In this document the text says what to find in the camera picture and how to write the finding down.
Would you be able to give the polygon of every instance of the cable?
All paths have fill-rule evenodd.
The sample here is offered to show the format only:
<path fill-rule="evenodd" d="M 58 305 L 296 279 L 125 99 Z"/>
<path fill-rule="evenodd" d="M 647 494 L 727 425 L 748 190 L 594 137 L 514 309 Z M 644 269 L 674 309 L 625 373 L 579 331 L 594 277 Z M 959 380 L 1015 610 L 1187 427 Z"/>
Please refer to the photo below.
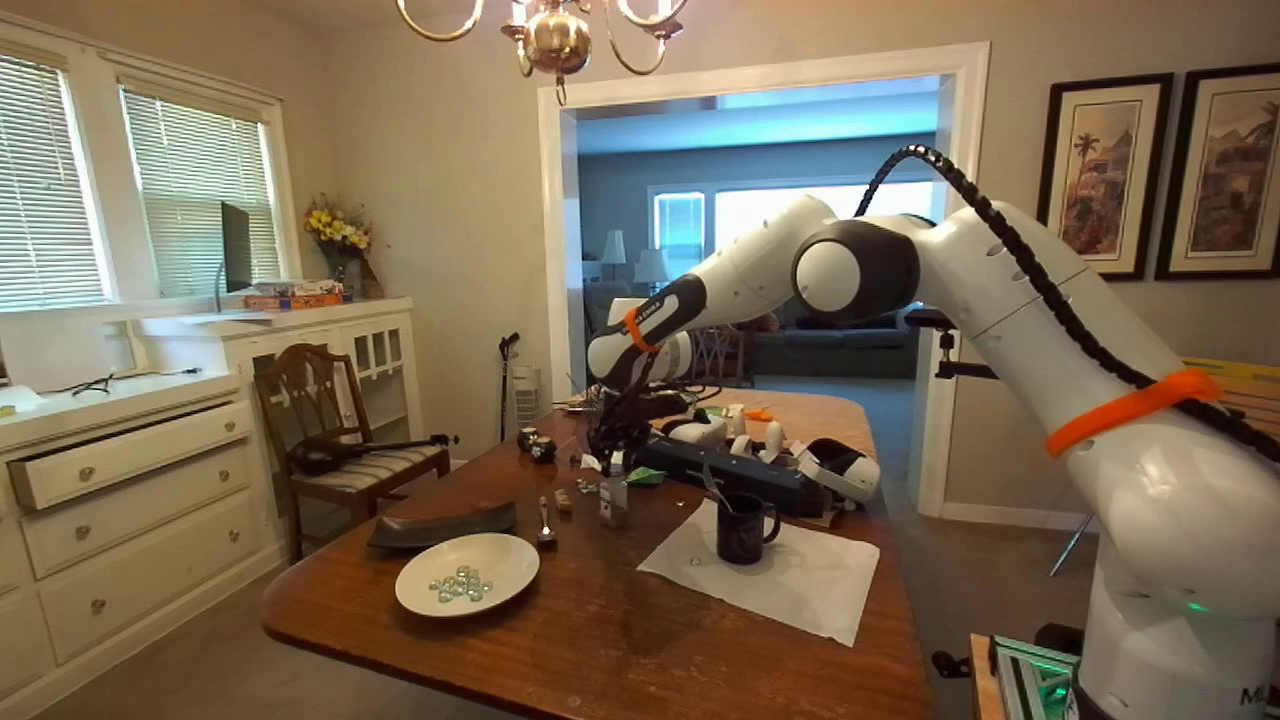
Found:
<path fill-rule="evenodd" d="M 1015 269 L 1031 279 L 1031 287 L 1042 292 L 1042 300 L 1048 305 L 1055 325 L 1076 341 L 1076 347 L 1085 356 L 1092 356 L 1103 373 L 1111 373 L 1118 380 L 1124 380 L 1132 388 L 1157 386 L 1153 377 L 1145 377 L 1139 367 L 1124 366 L 1118 353 L 1107 353 L 1087 331 L 1087 325 L 1076 315 L 1076 309 L 1063 300 L 1063 292 L 1048 279 L 1048 272 L 1037 260 L 1037 251 L 1029 247 L 1029 240 L 1009 225 L 1009 218 L 945 154 L 923 150 L 923 146 L 897 150 L 878 167 L 863 202 L 856 205 L 856 218 L 863 218 L 872 208 L 878 190 L 883 185 L 883 176 L 907 157 L 927 163 L 936 176 L 945 176 L 956 190 L 956 197 L 992 227 L 992 237 L 1009 247 Z M 1267 431 L 1254 427 L 1241 414 L 1224 414 L 1224 410 L 1204 405 L 1204 401 L 1181 401 L 1175 414 L 1185 414 L 1185 417 L 1202 420 L 1204 427 L 1224 431 L 1224 436 L 1249 444 L 1254 452 L 1260 452 L 1263 462 L 1280 466 L 1280 440 L 1273 440 Z"/>

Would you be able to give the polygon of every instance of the window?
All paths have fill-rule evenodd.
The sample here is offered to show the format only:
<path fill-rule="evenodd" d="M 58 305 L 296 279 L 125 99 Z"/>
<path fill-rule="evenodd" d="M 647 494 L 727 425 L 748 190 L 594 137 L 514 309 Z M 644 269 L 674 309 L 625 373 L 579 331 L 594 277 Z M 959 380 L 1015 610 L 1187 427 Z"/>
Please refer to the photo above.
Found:
<path fill-rule="evenodd" d="M 662 251 L 662 279 L 685 277 L 710 256 L 706 193 L 652 197 L 652 246 Z"/>
<path fill-rule="evenodd" d="M 279 103 L 0 26 L 0 312 L 214 300 L 227 251 L 287 279 L 283 181 Z"/>
<path fill-rule="evenodd" d="M 0 52 L 0 312 L 107 295 L 58 65 Z"/>
<path fill-rule="evenodd" d="M 125 117 L 162 295 L 204 295 L 227 283 L 225 208 L 250 212 L 250 277 L 279 277 L 264 130 L 252 117 L 207 114 L 138 89 L 125 89 Z"/>
<path fill-rule="evenodd" d="M 870 185 L 820 185 L 820 190 L 748 190 L 748 193 L 715 193 L 715 251 L 764 227 L 774 218 L 792 208 L 801 197 L 826 202 L 837 218 L 851 218 L 863 202 Z M 878 212 L 936 212 L 936 185 L 880 185 L 870 218 Z"/>
<path fill-rule="evenodd" d="M 720 193 L 656 193 L 652 197 L 652 240 L 664 260 L 664 279 L 685 277 L 706 256 L 733 247 L 737 240 L 753 237 L 801 197 L 826 202 L 837 218 L 851 218 L 863 202 L 870 185 L 813 185 L 813 190 L 720 190 Z M 880 185 L 870 218 L 878 212 L 913 212 L 913 218 L 940 218 L 940 185 L 907 181 L 907 185 Z"/>

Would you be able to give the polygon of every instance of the orange strap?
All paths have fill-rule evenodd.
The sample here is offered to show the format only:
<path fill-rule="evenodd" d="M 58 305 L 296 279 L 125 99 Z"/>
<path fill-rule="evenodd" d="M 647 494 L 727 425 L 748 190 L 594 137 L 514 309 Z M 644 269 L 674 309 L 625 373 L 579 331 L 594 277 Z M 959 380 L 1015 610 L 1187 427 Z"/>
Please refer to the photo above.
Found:
<path fill-rule="evenodd" d="M 748 420 L 748 425 L 774 425 L 775 417 L 774 417 L 764 405 L 753 405 L 753 410 L 745 414 L 745 420 Z"/>
<path fill-rule="evenodd" d="M 625 315 L 625 331 L 634 337 L 634 343 L 639 353 L 656 353 L 656 343 L 647 343 L 644 331 L 639 331 L 639 312 L 637 309 Z"/>
<path fill-rule="evenodd" d="M 1063 456 L 1070 447 L 1085 444 L 1087 436 L 1101 436 L 1107 427 L 1121 427 L 1121 425 L 1132 425 L 1139 417 L 1153 417 L 1168 405 L 1181 405 L 1181 401 L 1215 401 L 1215 386 L 1198 373 L 1198 367 L 1181 367 L 1181 373 L 1168 373 L 1161 377 L 1157 386 L 1147 388 L 1136 388 L 1128 397 L 1118 397 L 1085 417 L 1072 417 L 1070 425 L 1062 425 L 1051 436 L 1048 436 L 1048 456 Z"/>

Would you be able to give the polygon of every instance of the black cup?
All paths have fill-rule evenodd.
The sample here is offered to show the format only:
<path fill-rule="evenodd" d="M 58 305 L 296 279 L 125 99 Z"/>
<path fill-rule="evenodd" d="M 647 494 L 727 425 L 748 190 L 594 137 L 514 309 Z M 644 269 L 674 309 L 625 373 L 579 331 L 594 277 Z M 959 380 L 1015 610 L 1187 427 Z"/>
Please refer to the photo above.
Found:
<path fill-rule="evenodd" d="M 764 543 L 780 532 L 775 505 L 760 497 L 727 497 L 715 509 L 715 557 L 725 564 L 758 564 Z"/>

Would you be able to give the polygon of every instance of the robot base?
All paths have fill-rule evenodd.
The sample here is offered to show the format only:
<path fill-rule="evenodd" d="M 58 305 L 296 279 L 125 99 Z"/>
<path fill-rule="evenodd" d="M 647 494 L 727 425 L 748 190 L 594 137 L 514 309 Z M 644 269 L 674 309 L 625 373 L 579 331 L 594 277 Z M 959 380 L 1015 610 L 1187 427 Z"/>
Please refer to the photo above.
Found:
<path fill-rule="evenodd" d="M 1103 543 L 1087 596 L 1076 675 L 1082 717 L 1263 717 L 1278 694 L 1278 622 L 1173 610 L 1132 583 L 1107 557 Z"/>

